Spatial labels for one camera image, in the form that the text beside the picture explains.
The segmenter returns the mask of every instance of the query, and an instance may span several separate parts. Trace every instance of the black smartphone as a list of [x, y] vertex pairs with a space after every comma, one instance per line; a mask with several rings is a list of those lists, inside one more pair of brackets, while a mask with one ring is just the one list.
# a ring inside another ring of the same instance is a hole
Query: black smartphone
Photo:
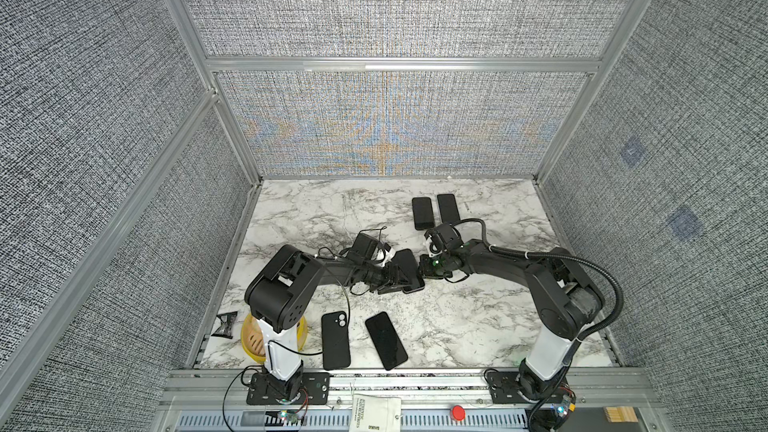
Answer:
[[444, 224], [453, 224], [462, 219], [458, 215], [456, 196], [453, 194], [439, 194], [437, 196], [437, 208], [440, 210], [440, 220]]
[[366, 328], [379, 353], [385, 370], [391, 370], [408, 360], [406, 348], [402, 346], [387, 312], [381, 312], [366, 320]]
[[414, 197], [411, 200], [413, 207], [413, 225], [416, 230], [427, 230], [435, 227], [435, 214], [432, 212], [432, 199], [429, 197]]
[[345, 311], [324, 314], [322, 328], [322, 368], [326, 370], [348, 368], [350, 357], [350, 318]]

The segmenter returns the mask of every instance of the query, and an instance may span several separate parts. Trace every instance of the yellow bowl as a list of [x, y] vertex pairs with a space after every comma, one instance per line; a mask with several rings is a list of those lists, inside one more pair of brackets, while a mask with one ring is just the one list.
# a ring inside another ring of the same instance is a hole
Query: yellow bowl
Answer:
[[[299, 346], [299, 352], [301, 352], [301, 349], [304, 348], [304, 343], [306, 342], [306, 336], [309, 332], [309, 328], [306, 326], [306, 319], [302, 316], [301, 320], [299, 320], [299, 329], [296, 331], [296, 340], [298, 342]], [[259, 325], [254, 320], [254, 316], [251, 314], [248, 314], [245, 317], [245, 322], [243, 322], [243, 328], [240, 330], [240, 342], [243, 345], [243, 350], [246, 354], [248, 354], [248, 357], [252, 358], [259, 364], [263, 364], [266, 361], [266, 357], [263, 355], [257, 355], [256, 352], [251, 348], [251, 345], [254, 344], [258, 338], [261, 337], [261, 329], [259, 329]]]

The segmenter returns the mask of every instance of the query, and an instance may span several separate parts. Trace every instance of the white marble surface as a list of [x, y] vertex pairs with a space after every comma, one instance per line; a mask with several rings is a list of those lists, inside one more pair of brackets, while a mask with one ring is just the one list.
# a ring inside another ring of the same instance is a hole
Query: white marble surface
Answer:
[[[202, 368], [242, 368], [253, 364], [240, 344], [248, 313], [243, 296], [248, 284], [284, 244], [306, 252], [327, 245], [350, 246], [358, 231], [387, 226], [382, 233], [394, 249], [426, 252], [423, 232], [414, 229], [411, 198], [456, 194], [462, 218], [480, 217], [491, 243], [547, 251], [556, 239], [531, 181], [493, 180], [275, 180], [267, 181], [250, 221], [220, 312], [238, 311], [234, 339], [211, 338]], [[459, 226], [462, 237], [479, 238], [479, 226]], [[473, 275], [460, 284], [427, 281], [414, 294], [350, 295], [352, 368], [380, 368], [381, 362], [364, 321], [386, 311], [408, 352], [400, 368], [513, 367], [533, 346], [541, 322], [530, 293], [500, 278]], [[346, 310], [339, 286], [317, 289], [305, 316], [310, 334], [305, 352], [321, 349], [320, 318]], [[304, 357], [306, 368], [322, 368], [322, 356]], [[574, 366], [610, 365], [600, 339], [593, 335], [577, 352]]]

